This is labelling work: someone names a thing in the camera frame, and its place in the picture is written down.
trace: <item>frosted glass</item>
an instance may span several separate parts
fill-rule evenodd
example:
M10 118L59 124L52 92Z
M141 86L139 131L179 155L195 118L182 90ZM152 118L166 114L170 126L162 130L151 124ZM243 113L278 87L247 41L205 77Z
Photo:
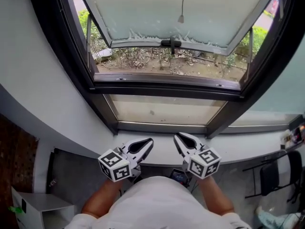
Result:
M275 83L232 125L287 124L305 112L304 52L303 37L293 58Z
M181 41L227 47L259 0L94 0L113 40Z
M134 95L110 95L119 121L205 125L223 101Z

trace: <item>black window frame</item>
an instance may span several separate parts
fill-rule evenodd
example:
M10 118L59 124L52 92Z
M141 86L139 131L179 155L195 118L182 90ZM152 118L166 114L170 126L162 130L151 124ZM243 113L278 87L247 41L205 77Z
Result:
M286 130L303 122L303 117L299 115L284 125L230 126L268 90L293 57L305 33L305 24L299 20L303 1L283 0L284 12L278 9L257 55L252 61L249 57L251 63L246 73L239 82L232 82L180 75L98 73L73 0L31 0L41 28L68 76L113 134L118 134L119 130L153 133L184 131L205 134L207 138L218 134ZM97 24L90 11L89 17ZM109 94L200 98L227 103L207 125L161 125L118 121Z

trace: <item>white t-shirt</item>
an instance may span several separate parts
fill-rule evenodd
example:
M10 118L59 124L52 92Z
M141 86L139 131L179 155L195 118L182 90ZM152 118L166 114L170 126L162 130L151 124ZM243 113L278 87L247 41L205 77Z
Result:
M76 215L66 229L250 229L237 214L206 210L178 182L150 177L131 187L99 219Z

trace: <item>window latch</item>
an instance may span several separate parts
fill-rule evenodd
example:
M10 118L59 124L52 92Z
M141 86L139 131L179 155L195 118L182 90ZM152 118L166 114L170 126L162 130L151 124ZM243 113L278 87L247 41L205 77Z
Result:
M181 47L181 41L176 41L173 36L171 36L169 40L162 40L161 45L163 47L171 47L172 54L175 54L175 48Z

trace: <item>dirt ground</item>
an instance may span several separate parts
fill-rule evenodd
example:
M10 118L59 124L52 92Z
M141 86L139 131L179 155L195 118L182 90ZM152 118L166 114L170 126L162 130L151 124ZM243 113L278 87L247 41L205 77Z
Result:
M213 61L212 53L205 53L204 57ZM225 63L226 57L218 56L217 63L198 59L194 57L187 57L181 55L175 55L174 58L169 60L162 60L162 67L160 66L160 57L158 54L151 57L147 56L147 62L143 66L137 65L135 62L133 67L127 62L118 60L118 57L112 57L111 59L103 61L101 64L97 64L100 73L160 73L160 74L176 74L176 75L189 75L198 77L207 77L213 79L227 79L231 81L239 81L246 70L246 60L244 57L235 57L235 67L227 66L219 62Z

